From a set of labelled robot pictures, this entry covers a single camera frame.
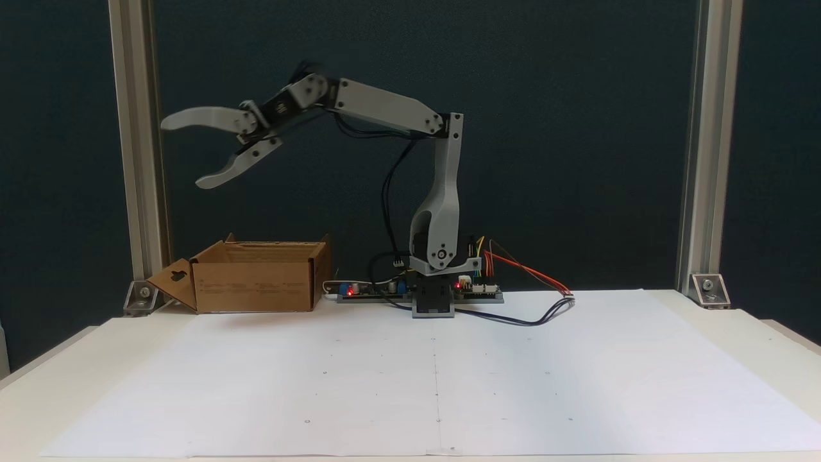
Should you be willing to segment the grey pivoting gripper jaw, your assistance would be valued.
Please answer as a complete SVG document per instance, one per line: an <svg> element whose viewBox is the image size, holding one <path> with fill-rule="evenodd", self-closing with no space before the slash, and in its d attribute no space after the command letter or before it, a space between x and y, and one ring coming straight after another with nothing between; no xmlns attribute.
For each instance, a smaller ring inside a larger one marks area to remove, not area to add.
<svg viewBox="0 0 821 462"><path fill-rule="evenodd" d="M221 170L211 175L202 176L194 184L202 189L213 189L222 186L245 173L281 145L282 142L278 137L270 137L249 144L249 146L241 148L237 154L230 156L228 163Z"/></svg>

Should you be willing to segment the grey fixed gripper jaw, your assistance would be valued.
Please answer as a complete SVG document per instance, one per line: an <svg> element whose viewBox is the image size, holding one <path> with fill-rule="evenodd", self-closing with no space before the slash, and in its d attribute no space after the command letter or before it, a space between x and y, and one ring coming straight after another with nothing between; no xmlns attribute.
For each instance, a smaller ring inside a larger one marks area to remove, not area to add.
<svg viewBox="0 0 821 462"><path fill-rule="evenodd" d="M167 115L160 123L165 131L202 126L235 135L250 135L257 131L254 114L243 109L225 107L194 107Z"/></svg>

